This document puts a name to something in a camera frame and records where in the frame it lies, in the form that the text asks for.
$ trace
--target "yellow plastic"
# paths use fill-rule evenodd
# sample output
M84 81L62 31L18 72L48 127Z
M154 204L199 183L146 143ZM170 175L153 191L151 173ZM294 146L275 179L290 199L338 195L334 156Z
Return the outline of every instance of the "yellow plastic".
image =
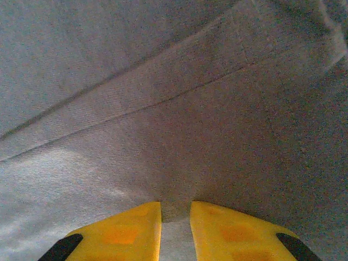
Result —
M190 223L198 261L296 261L276 233L298 236L256 217L194 201Z
M158 261L159 202L150 202L72 231L83 240L66 261Z

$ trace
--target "yellow plastic piece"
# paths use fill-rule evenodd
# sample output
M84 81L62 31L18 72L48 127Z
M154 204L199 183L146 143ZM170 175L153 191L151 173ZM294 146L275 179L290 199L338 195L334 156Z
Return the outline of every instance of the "yellow plastic piece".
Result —
M276 233L298 236L256 217L194 201L190 223L198 261L296 261Z
M158 261L159 202L150 202L69 233L83 240L66 261Z

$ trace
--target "black rubber tip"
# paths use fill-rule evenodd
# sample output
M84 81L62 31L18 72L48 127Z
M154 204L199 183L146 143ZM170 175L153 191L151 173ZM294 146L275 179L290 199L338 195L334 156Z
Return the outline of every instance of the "black rubber tip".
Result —
M277 233L277 238L297 261L322 261L300 239L284 233Z
M81 234L74 234L69 237L60 239L55 243L39 261L65 261L82 241Z

